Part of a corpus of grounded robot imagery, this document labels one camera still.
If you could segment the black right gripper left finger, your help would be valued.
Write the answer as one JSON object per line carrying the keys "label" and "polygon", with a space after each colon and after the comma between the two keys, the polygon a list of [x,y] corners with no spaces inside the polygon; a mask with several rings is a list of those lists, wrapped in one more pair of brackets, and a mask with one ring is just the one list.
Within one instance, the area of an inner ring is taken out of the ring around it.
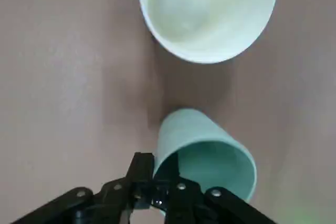
{"label": "black right gripper left finger", "polygon": [[135,209],[153,197],[154,156],[136,152],[127,174],[105,183],[98,193],[77,187],[17,219],[16,223],[129,223]]}

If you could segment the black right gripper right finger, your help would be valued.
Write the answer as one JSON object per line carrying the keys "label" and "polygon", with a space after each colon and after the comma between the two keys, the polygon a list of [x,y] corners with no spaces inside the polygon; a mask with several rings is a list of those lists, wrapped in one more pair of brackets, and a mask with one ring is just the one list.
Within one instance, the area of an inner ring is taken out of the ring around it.
{"label": "black right gripper right finger", "polygon": [[274,223],[223,187],[202,192],[197,182],[180,176],[177,154],[162,163],[153,183],[153,207],[164,211],[165,223]]}

